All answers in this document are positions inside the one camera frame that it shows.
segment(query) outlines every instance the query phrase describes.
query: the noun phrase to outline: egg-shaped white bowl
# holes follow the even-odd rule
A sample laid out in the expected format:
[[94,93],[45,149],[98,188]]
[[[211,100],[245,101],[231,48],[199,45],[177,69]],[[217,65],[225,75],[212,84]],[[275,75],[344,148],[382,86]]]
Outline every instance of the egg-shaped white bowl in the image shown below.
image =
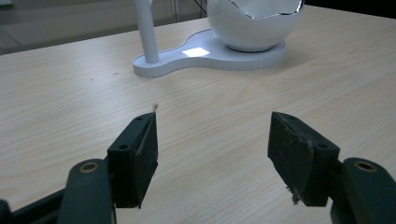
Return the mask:
[[229,48],[264,51],[284,40],[302,16],[304,0],[209,0],[207,16]]

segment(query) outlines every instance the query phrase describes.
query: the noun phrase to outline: vertical post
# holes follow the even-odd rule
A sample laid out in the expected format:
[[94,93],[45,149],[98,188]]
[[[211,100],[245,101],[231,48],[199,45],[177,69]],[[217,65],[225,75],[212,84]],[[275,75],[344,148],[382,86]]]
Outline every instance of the vertical post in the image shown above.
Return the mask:
[[137,26],[142,40],[143,51],[145,52],[146,63],[157,63],[160,57],[155,39],[150,2],[152,1],[134,0],[134,13],[137,18]]

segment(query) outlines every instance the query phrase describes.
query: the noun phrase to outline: light wood tabletop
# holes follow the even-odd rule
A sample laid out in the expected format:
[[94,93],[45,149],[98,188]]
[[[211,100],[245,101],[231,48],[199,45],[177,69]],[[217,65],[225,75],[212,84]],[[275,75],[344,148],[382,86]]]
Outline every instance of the light wood tabletop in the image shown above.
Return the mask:
[[[207,19],[156,28],[170,49]],[[396,20],[306,6],[281,64],[134,74],[139,33],[0,56],[0,198],[16,210],[62,189],[158,104],[159,166],[119,223],[331,223],[293,205],[267,158],[271,113],[291,114],[396,178]]]

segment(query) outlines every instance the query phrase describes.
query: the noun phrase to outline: stand base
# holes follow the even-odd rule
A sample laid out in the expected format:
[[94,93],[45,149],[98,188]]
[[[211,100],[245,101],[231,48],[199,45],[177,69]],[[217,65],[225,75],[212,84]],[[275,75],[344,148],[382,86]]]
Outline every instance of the stand base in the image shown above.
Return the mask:
[[207,67],[227,71],[251,71],[280,63],[285,55],[285,42],[261,52],[242,52],[226,47],[212,32],[204,30],[191,35],[179,47],[159,52],[160,61],[146,63],[145,55],[137,56],[134,72],[140,77],[161,77],[188,67]]

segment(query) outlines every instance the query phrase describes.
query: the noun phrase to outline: white stand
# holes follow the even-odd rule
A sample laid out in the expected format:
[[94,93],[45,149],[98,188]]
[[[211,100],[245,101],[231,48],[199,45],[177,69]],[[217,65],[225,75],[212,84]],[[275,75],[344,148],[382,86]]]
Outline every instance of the white stand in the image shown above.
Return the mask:
[[251,71],[280,63],[285,55],[282,41],[262,52],[242,52],[226,47],[212,32],[191,35],[181,46],[158,52],[149,0],[135,0],[135,13],[144,54],[133,60],[140,77],[161,77],[188,67]]

